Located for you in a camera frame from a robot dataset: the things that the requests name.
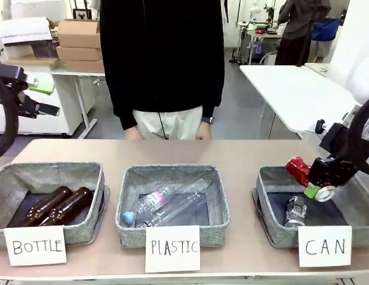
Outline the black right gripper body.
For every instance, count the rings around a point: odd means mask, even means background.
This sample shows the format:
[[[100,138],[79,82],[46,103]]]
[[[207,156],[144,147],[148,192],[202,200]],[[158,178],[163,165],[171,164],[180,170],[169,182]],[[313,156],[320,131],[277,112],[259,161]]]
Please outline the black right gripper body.
[[[342,123],[334,123],[319,145],[330,153],[327,159],[352,162],[361,166],[361,126],[351,123],[348,128]]]

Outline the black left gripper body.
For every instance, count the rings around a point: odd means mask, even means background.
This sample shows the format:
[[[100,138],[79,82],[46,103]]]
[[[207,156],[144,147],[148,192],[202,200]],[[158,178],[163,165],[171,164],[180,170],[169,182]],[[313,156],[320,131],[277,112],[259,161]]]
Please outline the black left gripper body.
[[[0,64],[0,79],[13,95],[19,100],[25,100],[27,95],[24,90],[28,89],[27,74],[22,67],[16,65]]]

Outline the red drink can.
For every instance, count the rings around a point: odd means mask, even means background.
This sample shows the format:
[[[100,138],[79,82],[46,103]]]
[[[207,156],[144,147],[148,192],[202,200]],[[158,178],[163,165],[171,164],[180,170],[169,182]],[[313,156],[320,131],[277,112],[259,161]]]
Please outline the red drink can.
[[[321,187],[311,183],[308,178],[310,167],[301,157],[291,158],[286,164],[286,170],[305,188],[304,195],[309,199],[314,199],[317,202],[326,202],[330,200],[336,192],[335,186],[327,185]]]

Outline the black drink can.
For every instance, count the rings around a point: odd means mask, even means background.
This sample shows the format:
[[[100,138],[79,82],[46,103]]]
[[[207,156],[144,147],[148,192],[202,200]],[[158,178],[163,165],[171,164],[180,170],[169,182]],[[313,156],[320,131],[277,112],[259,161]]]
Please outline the black drink can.
[[[284,226],[288,228],[305,226],[307,205],[300,196],[293,196],[287,202]]]

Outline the brown glass bottle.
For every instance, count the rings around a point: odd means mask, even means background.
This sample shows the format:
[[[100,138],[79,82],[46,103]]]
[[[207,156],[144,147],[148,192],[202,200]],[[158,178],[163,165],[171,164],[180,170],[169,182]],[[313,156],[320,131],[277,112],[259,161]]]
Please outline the brown glass bottle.
[[[92,203],[93,193],[89,188],[81,187],[71,196],[51,209],[40,226],[64,226],[73,221],[88,205]]]
[[[39,226],[49,215],[51,209],[73,194],[67,186],[60,186],[47,197],[33,205],[20,223],[20,227]]]

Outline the capless clear plastic bottle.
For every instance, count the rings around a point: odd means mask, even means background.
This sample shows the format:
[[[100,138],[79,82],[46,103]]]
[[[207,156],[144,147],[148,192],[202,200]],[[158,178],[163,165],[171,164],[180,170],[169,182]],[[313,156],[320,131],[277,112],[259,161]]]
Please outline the capless clear plastic bottle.
[[[206,203],[206,192],[212,181],[199,179],[173,187],[161,195],[140,217],[136,228],[188,225],[189,219]]]

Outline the dark woven basket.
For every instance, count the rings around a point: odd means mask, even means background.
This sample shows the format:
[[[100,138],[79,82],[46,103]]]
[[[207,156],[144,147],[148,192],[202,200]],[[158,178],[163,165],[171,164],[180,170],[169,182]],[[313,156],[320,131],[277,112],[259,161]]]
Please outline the dark woven basket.
[[[59,42],[44,41],[32,44],[31,48],[36,58],[58,58],[58,53],[56,51],[58,46]]]

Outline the white CAN paper label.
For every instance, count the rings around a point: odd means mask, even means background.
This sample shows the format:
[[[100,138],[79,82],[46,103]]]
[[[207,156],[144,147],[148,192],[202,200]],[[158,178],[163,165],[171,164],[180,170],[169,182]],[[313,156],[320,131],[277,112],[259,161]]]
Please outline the white CAN paper label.
[[[301,226],[298,228],[300,267],[351,265],[351,226]]]

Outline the grey fabric can basket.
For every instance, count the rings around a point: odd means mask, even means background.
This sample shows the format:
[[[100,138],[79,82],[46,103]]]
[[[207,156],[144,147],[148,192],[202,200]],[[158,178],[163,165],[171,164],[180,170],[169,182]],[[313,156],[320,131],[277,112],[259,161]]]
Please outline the grey fabric can basket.
[[[283,166],[258,170],[253,197],[269,242],[275,248],[296,248],[298,229],[285,227],[288,200],[302,197],[307,226],[351,226],[352,246],[369,246],[369,185],[358,175],[339,187],[332,199],[317,202],[304,196],[304,188]]]

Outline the grey fabric bottle basket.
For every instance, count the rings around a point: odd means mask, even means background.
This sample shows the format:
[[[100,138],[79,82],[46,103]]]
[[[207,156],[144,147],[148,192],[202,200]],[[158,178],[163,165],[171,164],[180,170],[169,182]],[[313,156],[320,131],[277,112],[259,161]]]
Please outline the grey fabric bottle basket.
[[[67,186],[89,188],[94,197],[69,225],[64,226],[67,246],[89,245],[99,234],[110,189],[101,164],[96,162],[9,163],[0,168],[0,249],[6,249],[4,228],[21,223],[37,200]]]

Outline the grey fabric plastic basket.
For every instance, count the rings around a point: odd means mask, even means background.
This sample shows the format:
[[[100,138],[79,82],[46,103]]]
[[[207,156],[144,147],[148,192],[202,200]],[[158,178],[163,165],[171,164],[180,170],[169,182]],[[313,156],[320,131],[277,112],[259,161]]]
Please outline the grey fabric plastic basket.
[[[126,224],[122,214],[143,196],[151,193],[148,184],[189,183],[199,179],[212,181],[206,192],[206,203],[189,219],[188,225],[200,226],[200,245],[202,247],[221,247],[225,243],[225,229],[230,223],[231,215],[226,199],[224,184],[216,167],[206,164],[152,164],[133,166],[124,174],[115,224],[121,246],[125,248],[143,248],[146,243],[146,228],[136,228],[136,222]]]

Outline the person's right hand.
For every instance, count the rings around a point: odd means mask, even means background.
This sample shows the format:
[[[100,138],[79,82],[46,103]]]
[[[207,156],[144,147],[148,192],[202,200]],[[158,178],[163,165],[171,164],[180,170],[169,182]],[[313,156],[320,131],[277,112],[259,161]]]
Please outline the person's right hand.
[[[125,130],[125,138],[127,140],[141,140],[142,139],[136,126]]]

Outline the person's left hand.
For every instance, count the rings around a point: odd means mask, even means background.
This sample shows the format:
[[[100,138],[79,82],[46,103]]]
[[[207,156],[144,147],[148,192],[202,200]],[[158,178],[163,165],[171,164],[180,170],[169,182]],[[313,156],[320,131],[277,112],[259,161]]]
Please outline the person's left hand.
[[[212,131],[211,125],[207,122],[201,122],[197,133],[196,133],[197,140],[211,140],[212,139]]]

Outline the wooden board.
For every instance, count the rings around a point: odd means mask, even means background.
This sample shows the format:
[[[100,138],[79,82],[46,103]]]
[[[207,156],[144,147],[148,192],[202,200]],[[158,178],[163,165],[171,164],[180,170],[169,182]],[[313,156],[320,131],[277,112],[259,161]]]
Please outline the wooden board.
[[[24,65],[45,65],[45,66],[60,66],[62,62],[58,58],[35,58],[32,56],[25,56],[18,59],[9,59],[4,62],[5,64],[10,65],[18,65],[18,66],[24,66]]]

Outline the white desk with legs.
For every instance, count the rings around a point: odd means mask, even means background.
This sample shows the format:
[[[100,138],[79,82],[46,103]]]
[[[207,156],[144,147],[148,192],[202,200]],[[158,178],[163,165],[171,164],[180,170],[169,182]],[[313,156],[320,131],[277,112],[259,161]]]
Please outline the white desk with legs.
[[[81,78],[89,78],[91,79],[91,82],[93,85],[99,85],[100,82],[105,80],[105,74],[104,73],[95,73],[95,72],[75,72],[75,71],[68,71],[65,67],[59,67],[54,68],[51,70],[52,75],[60,75],[60,76],[67,76],[71,79],[73,82],[73,85],[75,87],[75,91],[78,96],[78,102],[80,104],[80,110],[81,110],[81,116],[83,118],[83,122],[85,124],[84,130],[81,132],[81,134],[78,136],[78,139],[85,139],[89,133],[92,131],[92,129],[97,124],[97,119],[91,119],[88,118],[88,111],[86,109],[83,91],[80,84]]]

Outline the white printed carton box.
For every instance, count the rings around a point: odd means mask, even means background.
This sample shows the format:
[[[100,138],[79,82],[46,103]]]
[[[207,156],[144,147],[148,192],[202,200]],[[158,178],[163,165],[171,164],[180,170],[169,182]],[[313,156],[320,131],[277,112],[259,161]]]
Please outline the white printed carton box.
[[[3,44],[52,40],[50,23],[46,17],[2,21],[0,37]]]

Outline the closed flat cardboard box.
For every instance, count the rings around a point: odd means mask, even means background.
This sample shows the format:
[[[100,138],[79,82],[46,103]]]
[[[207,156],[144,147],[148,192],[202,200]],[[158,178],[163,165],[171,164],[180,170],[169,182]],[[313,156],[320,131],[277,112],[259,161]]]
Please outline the closed flat cardboard box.
[[[71,72],[104,73],[103,61],[65,61],[65,66]]]
[[[102,59],[100,49],[58,46],[56,51],[58,58],[64,61],[99,61]]]

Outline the open cardboard box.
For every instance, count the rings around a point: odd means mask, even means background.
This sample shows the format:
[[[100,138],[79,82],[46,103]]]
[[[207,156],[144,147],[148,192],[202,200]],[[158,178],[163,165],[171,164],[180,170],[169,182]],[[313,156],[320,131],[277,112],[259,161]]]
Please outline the open cardboard box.
[[[100,49],[100,30],[97,20],[64,20],[58,24],[58,40],[65,48]]]

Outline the white side table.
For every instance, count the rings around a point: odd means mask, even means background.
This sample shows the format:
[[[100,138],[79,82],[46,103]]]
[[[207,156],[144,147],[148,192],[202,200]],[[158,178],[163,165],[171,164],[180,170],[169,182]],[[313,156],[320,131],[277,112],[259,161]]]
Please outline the white side table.
[[[317,121],[342,122],[358,104],[342,86],[306,66],[242,65],[241,72],[285,126],[296,133],[313,133]]]

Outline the framed picture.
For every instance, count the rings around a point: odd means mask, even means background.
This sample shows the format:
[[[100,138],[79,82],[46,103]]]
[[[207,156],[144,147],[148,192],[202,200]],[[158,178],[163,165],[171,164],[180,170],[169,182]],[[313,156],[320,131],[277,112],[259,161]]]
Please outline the framed picture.
[[[91,20],[92,11],[90,9],[78,9],[74,8],[72,10],[72,15],[76,20]]]

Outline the blue bag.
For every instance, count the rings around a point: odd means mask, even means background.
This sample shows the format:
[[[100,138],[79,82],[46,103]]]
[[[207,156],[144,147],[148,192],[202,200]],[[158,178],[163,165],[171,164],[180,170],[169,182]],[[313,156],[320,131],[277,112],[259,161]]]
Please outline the blue bag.
[[[340,19],[326,18],[313,24],[311,40],[315,42],[329,42],[335,39],[340,26]]]

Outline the background person in dark clothes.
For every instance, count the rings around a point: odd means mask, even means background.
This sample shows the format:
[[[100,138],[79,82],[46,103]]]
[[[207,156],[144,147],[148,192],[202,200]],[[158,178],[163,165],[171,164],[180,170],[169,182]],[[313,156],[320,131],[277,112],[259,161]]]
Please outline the background person in dark clothes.
[[[286,0],[277,23],[285,24],[276,54],[276,65],[304,65],[310,53],[311,31],[316,21],[326,18],[330,0]]]

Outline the person's black jacket torso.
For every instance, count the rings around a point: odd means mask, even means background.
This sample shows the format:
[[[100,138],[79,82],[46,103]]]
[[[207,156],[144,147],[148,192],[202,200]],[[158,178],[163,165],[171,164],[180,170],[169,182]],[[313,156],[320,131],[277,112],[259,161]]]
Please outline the person's black jacket torso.
[[[201,107],[211,118],[225,80],[220,0],[101,0],[100,43],[113,112]]]

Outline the person's beige trousers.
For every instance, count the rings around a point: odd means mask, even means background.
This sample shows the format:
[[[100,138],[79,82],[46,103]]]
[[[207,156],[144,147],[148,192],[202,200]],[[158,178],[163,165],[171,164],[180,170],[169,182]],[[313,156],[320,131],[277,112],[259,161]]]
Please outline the person's beige trousers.
[[[143,139],[195,140],[203,108],[179,112],[133,111],[137,129]]]

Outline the white BOTTLE paper label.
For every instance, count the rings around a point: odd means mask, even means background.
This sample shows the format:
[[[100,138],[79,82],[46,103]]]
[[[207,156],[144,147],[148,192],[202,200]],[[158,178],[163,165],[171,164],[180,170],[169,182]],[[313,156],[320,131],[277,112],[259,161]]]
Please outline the white BOTTLE paper label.
[[[5,228],[4,235],[12,267],[67,262],[62,226]]]

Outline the white PLASTIC paper label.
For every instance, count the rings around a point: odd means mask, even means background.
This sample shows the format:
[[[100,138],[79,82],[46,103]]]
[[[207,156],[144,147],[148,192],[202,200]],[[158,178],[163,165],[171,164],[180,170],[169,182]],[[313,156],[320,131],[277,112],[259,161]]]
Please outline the white PLASTIC paper label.
[[[146,229],[145,272],[199,271],[200,226],[162,226]]]

